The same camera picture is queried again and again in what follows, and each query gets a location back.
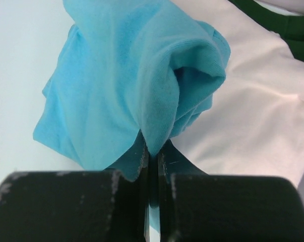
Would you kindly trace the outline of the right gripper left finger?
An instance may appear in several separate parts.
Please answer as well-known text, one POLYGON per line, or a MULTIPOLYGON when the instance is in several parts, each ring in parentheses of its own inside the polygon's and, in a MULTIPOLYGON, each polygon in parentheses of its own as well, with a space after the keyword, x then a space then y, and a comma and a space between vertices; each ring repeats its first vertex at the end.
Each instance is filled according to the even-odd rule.
POLYGON ((0 241, 148 241, 144 137, 102 171, 13 172, 0 185, 0 241))

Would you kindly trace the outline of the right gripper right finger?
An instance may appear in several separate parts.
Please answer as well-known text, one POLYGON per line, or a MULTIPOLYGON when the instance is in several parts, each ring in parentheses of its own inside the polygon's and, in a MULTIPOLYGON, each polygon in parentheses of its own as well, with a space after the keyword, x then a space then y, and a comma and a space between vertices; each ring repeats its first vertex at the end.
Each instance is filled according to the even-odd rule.
POLYGON ((157 162, 161 241, 304 241, 304 206, 287 179, 209 175, 171 141, 157 162))

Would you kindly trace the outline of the light blue t-shirt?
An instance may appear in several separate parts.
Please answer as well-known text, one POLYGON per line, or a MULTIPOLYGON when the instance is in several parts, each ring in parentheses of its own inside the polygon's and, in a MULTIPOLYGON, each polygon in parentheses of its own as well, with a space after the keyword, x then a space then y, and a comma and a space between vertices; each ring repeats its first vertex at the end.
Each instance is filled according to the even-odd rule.
POLYGON ((212 106, 226 78, 226 39, 171 1, 64 1, 74 20, 43 88, 33 139, 102 170, 138 133, 156 156, 212 106))

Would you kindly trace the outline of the white folded t-shirt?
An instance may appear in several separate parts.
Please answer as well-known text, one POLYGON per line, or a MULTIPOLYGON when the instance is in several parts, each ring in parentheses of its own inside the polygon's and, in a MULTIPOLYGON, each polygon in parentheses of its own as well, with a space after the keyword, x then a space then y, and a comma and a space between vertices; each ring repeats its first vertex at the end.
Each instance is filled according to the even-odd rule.
POLYGON ((304 62, 287 44, 229 1, 176 1, 217 29, 231 55, 213 105, 174 146, 210 174, 281 176, 298 186, 304 174, 304 62))

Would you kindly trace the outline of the dark green folded t-shirt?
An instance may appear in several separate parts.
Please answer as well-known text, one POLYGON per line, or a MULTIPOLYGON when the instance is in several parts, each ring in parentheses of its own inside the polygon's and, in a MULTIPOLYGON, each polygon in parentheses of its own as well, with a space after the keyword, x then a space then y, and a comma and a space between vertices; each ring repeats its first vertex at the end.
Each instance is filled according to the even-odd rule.
POLYGON ((231 1, 243 13, 266 30, 283 39, 295 59, 304 62, 304 16, 275 13, 255 1, 231 1))

